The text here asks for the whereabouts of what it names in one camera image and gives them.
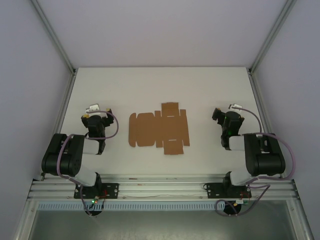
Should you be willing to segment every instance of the robotic arm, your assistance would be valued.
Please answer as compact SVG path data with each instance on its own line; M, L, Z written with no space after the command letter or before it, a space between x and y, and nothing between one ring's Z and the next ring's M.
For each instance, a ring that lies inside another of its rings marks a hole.
M117 183L102 183L101 177L82 165L83 154L101 155L105 149L106 127L114 122L111 109L110 113L101 113L98 104L91 105L86 109L86 114L81 117L83 125L88 128L87 135L73 135L67 140L67 135L56 133L53 135L50 144L42 159L41 168L44 173L58 176L57 162L63 144L66 142L60 158L60 173L74 183L74 198L80 199L80 187L83 186L83 199L93 199L97 203L100 197L116 199L118 197Z
M239 129L245 120L238 112L226 113L216 108L212 119L221 125L221 145L228 151L244 151L245 167L228 172L222 183L207 183L208 198L241 198L245 193L251 197L246 183L257 176L282 174L286 163L276 139L256 134L239 135Z

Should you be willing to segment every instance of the white wall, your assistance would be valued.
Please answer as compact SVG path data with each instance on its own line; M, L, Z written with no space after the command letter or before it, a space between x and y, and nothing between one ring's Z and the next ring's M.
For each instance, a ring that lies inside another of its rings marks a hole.
M297 1L256 72L272 127L297 158L294 176L320 239L320 1Z
M78 67L250 67L286 0L39 0Z
M70 73L27 0L0 3L0 239L12 239Z

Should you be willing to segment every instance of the unfolded cardboard box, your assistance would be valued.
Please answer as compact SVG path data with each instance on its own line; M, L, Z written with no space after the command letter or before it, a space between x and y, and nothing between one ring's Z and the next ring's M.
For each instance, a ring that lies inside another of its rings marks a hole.
M131 147L155 146L164 148L165 155L183 154L183 146L190 146L187 114L179 110L178 102L161 104L161 111L132 113L129 118Z

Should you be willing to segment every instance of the white connector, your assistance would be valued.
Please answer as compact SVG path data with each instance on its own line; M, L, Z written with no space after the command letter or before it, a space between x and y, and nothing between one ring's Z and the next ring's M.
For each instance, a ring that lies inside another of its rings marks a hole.
M242 112L242 110L240 110L240 109L242 109L242 106L241 105L238 105L238 104L231 104L230 106L229 106L229 109L231 110L231 111L233 111L233 112L236 112L236 113L238 113L238 114L240 114L241 112Z
M88 114L89 117L91 117L93 115L99 115L100 117L106 117L107 116L107 114L103 113L103 112L90 113L90 112L94 112L94 111L100 111L100 107L99 107L98 103L90 105L89 108L87 108L85 110L86 114Z

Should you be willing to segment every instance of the white table surface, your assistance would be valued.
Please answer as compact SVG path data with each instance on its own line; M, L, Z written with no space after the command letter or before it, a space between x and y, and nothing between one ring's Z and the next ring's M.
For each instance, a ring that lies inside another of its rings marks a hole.
M163 148L131 147L129 116L154 113L161 103L179 102L186 109L190 146L184 154L164 155ZM242 151L221 146L221 126L212 120L215 108L227 111L236 103L258 114L247 70L244 67L115 67L79 68L61 133L85 134L81 116L89 105L111 108L119 120L119 132L106 140L102 155L82 157L82 164L100 174L208 175L225 174L245 165ZM257 120L249 113L240 134L257 132ZM106 128L112 135L116 124Z

